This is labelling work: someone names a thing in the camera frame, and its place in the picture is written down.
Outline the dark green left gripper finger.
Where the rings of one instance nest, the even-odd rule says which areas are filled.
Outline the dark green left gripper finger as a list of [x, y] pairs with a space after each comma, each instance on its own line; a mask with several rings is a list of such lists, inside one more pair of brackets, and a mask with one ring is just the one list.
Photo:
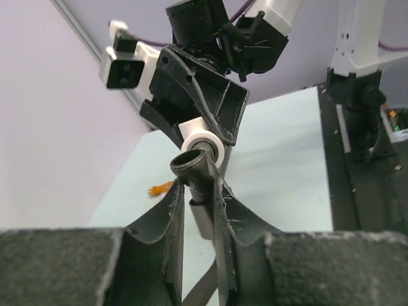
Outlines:
[[247, 89], [175, 45], [161, 49], [157, 69], [181, 86], [223, 144], [236, 144], [249, 99]]
[[154, 106], [153, 102], [145, 99], [139, 114], [147, 122], [162, 131], [178, 149], [181, 149], [184, 139], [180, 133], [180, 129], [176, 123], [171, 124], [170, 119], [166, 119], [163, 113]]

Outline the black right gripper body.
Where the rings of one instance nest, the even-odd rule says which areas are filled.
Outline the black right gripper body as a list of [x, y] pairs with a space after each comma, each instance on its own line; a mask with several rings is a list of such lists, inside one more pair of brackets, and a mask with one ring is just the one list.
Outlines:
[[154, 106], [170, 119], [170, 123], [180, 123], [200, 116], [186, 87], [188, 68], [181, 63], [158, 63], [150, 85]]

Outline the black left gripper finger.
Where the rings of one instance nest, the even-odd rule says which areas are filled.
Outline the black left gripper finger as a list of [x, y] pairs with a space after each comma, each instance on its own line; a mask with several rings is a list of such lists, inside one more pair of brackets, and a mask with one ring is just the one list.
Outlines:
[[184, 187], [125, 228], [1, 232], [2, 305], [180, 305]]
[[221, 305], [406, 305], [407, 237], [396, 232], [283, 233], [214, 174]]

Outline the white plastic pipe tee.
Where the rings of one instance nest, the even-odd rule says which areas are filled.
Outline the white plastic pipe tee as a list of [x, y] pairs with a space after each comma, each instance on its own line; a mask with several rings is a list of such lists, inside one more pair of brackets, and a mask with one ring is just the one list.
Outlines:
[[198, 143], [208, 143], [214, 152], [215, 165], [217, 168], [221, 167], [225, 158], [225, 146], [221, 139], [210, 130], [203, 117], [191, 119], [178, 126], [183, 139], [181, 152], [193, 149]]

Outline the brushed steel water faucet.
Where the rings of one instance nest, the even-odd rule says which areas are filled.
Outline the brushed steel water faucet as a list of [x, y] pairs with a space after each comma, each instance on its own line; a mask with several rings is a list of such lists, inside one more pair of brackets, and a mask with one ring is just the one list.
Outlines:
[[[213, 209], [213, 175], [209, 162], [215, 159], [215, 149], [208, 142], [198, 142], [192, 149], [180, 153], [170, 168], [180, 183], [189, 188], [189, 206], [203, 239], [215, 243]], [[201, 279], [184, 298], [182, 305], [207, 305], [217, 289], [217, 263], [214, 261]]]

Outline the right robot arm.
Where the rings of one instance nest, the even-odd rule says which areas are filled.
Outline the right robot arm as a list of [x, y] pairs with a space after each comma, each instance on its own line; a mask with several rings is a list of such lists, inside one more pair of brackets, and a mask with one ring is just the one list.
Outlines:
[[[178, 147], [181, 126], [203, 119], [229, 146], [249, 93], [226, 79], [234, 72], [244, 82], [251, 73], [270, 71], [289, 40], [300, 1], [253, 1], [232, 22], [222, 1], [178, 1], [167, 7], [173, 41], [163, 47], [142, 118]], [[336, 50], [328, 70], [328, 90], [349, 112], [346, 130], [357, 161], [370, 164], [385, 154], [380, 116], [378, 42], [384, 1], [341, 1]]]

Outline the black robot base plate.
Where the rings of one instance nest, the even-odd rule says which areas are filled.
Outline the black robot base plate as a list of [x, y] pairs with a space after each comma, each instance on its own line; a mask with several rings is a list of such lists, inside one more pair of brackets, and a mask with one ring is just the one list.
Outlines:
[[325, 84], [317, 93], [333, 228], [407, 234], [407, 142], [396, 143], [395, 156], [369, 166], [353, 162]]

